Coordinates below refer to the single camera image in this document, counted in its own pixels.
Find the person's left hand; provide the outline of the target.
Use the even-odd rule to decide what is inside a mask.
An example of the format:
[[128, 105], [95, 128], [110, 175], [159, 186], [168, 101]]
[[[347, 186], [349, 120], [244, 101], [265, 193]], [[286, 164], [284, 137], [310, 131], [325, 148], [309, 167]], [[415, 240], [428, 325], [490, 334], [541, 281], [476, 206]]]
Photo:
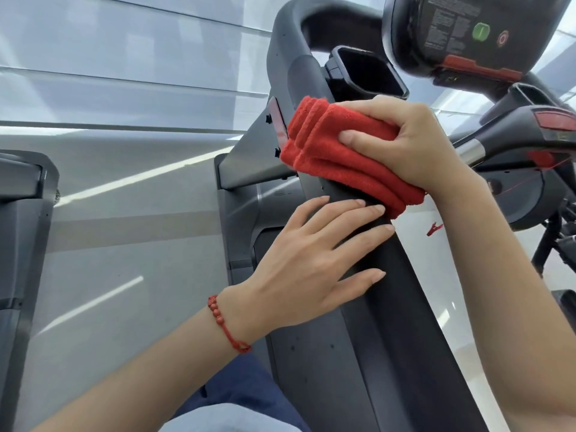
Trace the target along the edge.
[[330, 288], [368, 254], [327, 249], [321, 243], [321, 231], [343, 213], [367, 206], [364, 200], [329, 201], [301, 228], [286, 230], [285, 226], [255, 272], [220, 293], [217, 323], [223, 325], [234, 346], [247, 348], [278, 328], [328, 313], [324, 298]]

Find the person's right hand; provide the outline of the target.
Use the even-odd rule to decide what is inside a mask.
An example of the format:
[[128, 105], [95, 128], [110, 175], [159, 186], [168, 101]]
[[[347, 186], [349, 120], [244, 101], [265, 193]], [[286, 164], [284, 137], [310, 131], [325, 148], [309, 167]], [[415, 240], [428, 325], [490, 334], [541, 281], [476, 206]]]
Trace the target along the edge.
[[371, 100], [347, 101], [340, 106], [395, 125], [402, 154], [361, 154], [385, 165], [402, 180], [424, 189], [436, 201], [454, 195], [478, 180], [460, 159], [435, 114], [423, 103], [379, 95]]

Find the red microfibre cloth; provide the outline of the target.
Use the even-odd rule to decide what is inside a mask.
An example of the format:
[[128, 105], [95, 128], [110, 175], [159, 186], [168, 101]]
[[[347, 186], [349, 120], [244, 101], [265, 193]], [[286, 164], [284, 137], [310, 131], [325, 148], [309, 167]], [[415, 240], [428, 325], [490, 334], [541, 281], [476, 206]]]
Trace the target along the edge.
[[391, 219], [408, 206], [424, 202], [425, 192], [400, 179], [386, 166], [353, 151], [339, 141], [342, 131], [358, 131], [383, 142], [395, 140], [399, 128], [354, 110], [306, 96], [287, 127], [281, 161], [297, 173], [348, 186], [379, 200]]

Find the person's left forearm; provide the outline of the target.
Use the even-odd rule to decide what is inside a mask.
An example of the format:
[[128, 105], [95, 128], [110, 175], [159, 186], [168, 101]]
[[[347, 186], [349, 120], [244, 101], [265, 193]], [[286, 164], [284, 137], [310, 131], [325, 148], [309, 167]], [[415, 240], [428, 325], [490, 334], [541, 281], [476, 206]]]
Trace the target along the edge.
[[31, 432], [158, 432], [239, 352], [204, 307]]

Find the person's right forearm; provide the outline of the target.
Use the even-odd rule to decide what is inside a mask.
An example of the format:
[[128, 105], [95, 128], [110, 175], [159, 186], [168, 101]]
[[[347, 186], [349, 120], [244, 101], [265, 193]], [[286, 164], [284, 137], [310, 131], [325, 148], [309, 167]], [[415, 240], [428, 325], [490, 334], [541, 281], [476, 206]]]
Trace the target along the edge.
[[576, 432], [576, 334], [486, 181], [467, 166], [427, 181], [479, 359], [510, 432]]

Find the black treadmill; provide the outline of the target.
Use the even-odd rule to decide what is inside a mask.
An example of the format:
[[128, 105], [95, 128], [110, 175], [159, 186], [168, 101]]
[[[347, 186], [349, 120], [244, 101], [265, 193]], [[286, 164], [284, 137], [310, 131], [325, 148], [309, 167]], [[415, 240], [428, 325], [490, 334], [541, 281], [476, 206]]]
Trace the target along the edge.
[[[267, 107], [228, 154], [214, 160], [229, 284], [248, 279], [297, 206], [315, 196], [377, 200], [335, 181], [296, 173], [279, 159], [287, 126], [306, 97], [336, 102], [325, 79], [331, 51], [346, 45], [386, 57], [383, 13], [347, 0], [291, 0], [277, 13], [267, 52]], [[443, 71], [436, 86], [483, 94], [493, 106], [450, 135], [479, 172], [515, 232], [537, 232], [529, 255], [538, 275], [551, 254], [576, 274], [576, 110], [533, 68], [517, 82], [556, 106], [514, 108], [517, 82]], [[444, 231], [429, 197], [395, 220], [399, 233], [351, 268], [388, 274], [366, 295], [324, 317], [279, 329], [257, 355], [314, 432], [488, 432], [487, 389], [471, 392], [470, 324], [457, 311], [443, 332], [433, 308], [462, 297]]]

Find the red safety key bar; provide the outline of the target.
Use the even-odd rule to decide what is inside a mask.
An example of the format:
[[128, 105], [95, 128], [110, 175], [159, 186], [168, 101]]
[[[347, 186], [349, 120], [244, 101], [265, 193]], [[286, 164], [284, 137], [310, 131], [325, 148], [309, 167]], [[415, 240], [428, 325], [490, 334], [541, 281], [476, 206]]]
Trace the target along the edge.
[[440, 65], [442, 68], [452, 71], [465, 72], [475, 76], [486, 77], [489, 79], [501, 80], [506, 82], [517, 82], [523, 77], [520, 71], [511, 70], [509, 68], [492, 69], [478, 65], [476, 61], [456, 56], [448, 55], [445, 57], [443, 63]]

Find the black treadmill console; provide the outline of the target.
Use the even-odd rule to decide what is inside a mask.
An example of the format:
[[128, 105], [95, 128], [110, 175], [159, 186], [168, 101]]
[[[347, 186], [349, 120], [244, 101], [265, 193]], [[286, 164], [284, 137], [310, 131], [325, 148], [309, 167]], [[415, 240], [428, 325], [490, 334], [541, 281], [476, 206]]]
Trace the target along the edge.
[[[543, 55], [571, 1], [385, 0], [382, 40], [395, 65], [416, 77], [446, 71], [440, 65], [448, 55], [525, 75]], [[485, 42], [472, 38], [478, 22], [491, 27]], [[504, 30], [510, 38], [498, 48]]]

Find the person's blue trousers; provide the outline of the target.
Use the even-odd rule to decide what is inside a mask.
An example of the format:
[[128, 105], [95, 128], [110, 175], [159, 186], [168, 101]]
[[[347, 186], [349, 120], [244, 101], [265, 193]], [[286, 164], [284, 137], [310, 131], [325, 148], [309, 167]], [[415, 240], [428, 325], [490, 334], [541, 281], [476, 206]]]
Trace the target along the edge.
[[275, 419], [266, 432], [312, 432], [253, 354], [237, 356], [195, 391], [170, 420], [200, 407], [234, 404]]

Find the person's light grey shirt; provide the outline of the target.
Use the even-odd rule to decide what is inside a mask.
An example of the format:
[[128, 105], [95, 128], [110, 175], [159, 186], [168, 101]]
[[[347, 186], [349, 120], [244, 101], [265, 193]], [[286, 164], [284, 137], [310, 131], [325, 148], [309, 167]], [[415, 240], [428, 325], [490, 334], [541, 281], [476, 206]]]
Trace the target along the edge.
[[192, 410], [166, 422], [158, 432], [266, 432], [275, 419], [234, 404]]

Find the grey neighbouring treadmill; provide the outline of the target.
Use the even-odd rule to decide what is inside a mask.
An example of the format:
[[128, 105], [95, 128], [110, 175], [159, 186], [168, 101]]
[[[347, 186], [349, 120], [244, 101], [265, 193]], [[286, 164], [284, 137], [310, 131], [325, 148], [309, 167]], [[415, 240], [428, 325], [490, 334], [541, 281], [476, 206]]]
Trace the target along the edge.
[[0, 150], [0, 432], [12, 432], [59, 171], [44, 154]]

